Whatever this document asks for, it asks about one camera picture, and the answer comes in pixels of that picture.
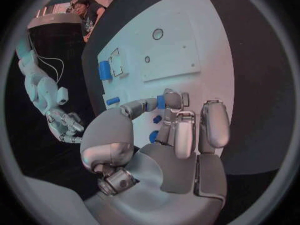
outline black hair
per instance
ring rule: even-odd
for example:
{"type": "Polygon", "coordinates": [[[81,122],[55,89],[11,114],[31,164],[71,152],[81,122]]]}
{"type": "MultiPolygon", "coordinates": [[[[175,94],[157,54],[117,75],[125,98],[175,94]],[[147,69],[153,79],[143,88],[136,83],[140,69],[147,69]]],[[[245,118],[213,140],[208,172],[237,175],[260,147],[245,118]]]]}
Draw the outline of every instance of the black hair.
{"type": "Polygon", "coordinates": [[[74,4],[72,5],[73,8],[75,7],[76,4],[84,4],[87,7],[90,5],[90,1],[89,0],[77,0],[76,2],[74,2],[74,4]]]}

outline cable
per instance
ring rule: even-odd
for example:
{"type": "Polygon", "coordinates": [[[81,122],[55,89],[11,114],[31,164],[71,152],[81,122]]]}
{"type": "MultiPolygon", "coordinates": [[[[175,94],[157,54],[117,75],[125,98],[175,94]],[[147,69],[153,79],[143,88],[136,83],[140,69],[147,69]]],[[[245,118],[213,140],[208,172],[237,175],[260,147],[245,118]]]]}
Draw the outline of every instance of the cable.
{"type": "Polygon", "coordinates": [[[33,48],[33,50],[34,50],[34,52],[35,52],[37,58],[38,58],[42,63],[46,64],[47,66],[49,66],[49,67],[51,67],[52,69],[55,70],[55,73],[56,73],[56,83],[58,84],[59,81],[61,80],[62,76],[63,76],[64,69],[65,69],[65,64],[64,64],[63,60],[61,60],[61,59],[59,59],[59,58],[56,58],[56,57],[44,57],[44,56],[40,56],[40,55],[38,54],[37,50],[36,50],[36,47],[34,46],[34,43],[33,43],[32,39],[31,39],[30,34],[28,34],[28,37],[29,37],[29,42],[30,42],[30,44],[31,44],[31,46],[32,46],[32,48],[33,48]],[[60,76],[59,76],[59,73],[58,73],[57,69],[56,69],[54,66],[50,65],[49,63],[45,62],[45,61],[42,60],[42,59],[58,60],[58,61],[60,61],[61,64],[62,64],[62,69],[61,69],[60,76]]]}

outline dark shirt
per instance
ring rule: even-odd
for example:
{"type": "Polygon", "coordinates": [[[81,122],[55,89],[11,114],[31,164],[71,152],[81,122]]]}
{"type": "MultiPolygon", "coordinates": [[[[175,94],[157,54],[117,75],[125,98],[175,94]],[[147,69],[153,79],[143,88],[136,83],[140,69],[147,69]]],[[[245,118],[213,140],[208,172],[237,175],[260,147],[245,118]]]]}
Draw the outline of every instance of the dark shirt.
{"type": "Polygon", "coordinates": [[[95,26],[97,20],[97,11],[99,8],[104,8],[97,2],[93,2],[89,5],[84,18],[82,19],[81,29],[83,36],[87,35],[95,26]]]}

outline person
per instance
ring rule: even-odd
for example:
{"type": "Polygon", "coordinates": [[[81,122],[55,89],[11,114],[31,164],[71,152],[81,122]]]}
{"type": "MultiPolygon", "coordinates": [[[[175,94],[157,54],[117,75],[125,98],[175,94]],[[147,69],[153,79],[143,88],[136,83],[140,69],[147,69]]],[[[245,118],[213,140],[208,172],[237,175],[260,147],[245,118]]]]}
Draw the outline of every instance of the person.
{"type": "Polygon", "coordinates": [[[83,40],[87,42],[93,29],[101,16],[105,12],[105,8],[97,2],[90,3],[89,0],[78,0],[73,4],[74,11],[81,19],[81,29],[83,40]]]}

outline grey finger pad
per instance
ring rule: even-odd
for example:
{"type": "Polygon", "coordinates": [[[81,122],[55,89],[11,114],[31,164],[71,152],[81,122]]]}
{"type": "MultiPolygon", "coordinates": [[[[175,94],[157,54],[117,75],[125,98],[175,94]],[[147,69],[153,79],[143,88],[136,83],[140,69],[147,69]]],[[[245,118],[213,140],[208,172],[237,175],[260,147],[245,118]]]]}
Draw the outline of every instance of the grey finger pad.
{"type": "Polygon", "coordinates": [[[163,182],[160,189],[164,192],[187,194],[194,187],[196,154],[188,159],[178,159],[172,146],[148,144],[139,150],[151,157],[160,166],[163,182]]]}

